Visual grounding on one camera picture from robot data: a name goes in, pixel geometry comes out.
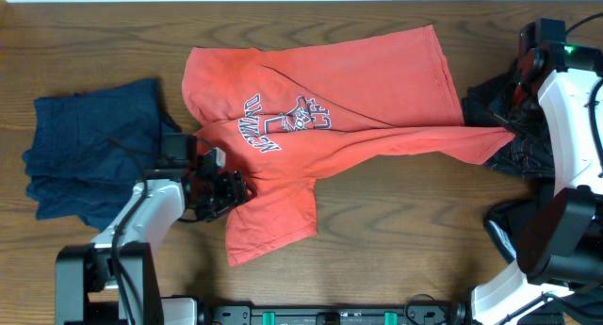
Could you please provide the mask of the orange printed t-shirt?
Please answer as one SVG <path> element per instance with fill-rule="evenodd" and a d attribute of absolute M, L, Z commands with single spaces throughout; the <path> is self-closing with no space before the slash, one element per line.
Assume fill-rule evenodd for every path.
<path fill-rule="evenodd" d="M 253 198 L 228 216 L 231 266 L 316 234 L 315 184 L 377 155 L 481 165 L 513 136 L 469 127 L 432 26 L 329 45 L 195 48 L 183 99 Z"/>

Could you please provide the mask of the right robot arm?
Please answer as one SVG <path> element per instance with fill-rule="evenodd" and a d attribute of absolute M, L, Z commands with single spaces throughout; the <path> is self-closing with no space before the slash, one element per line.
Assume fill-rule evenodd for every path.
<path fill-rule="evenodd" d="M 541 186 L 485 215 L 507 267 L 450 311 L 453 324 L 602 320 L 602 53 L 569 33 L 562 20 L 527 24 L 512 68 L 468 91 L 467 124 L 513 134 L 488 166 Z"/>

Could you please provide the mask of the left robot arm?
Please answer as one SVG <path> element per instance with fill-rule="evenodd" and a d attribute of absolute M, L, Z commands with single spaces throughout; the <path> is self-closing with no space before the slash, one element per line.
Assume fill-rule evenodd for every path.
<path fill-rule="evenodd" d="M 210 324 L 190 295 L 161 295 L 154 255 L 187 209 L 209 222 L 250 199 L 240 172 L 151 170 L 118 217 L 90 243 L 64 247 L 55 268 L 57 324 Z"/>

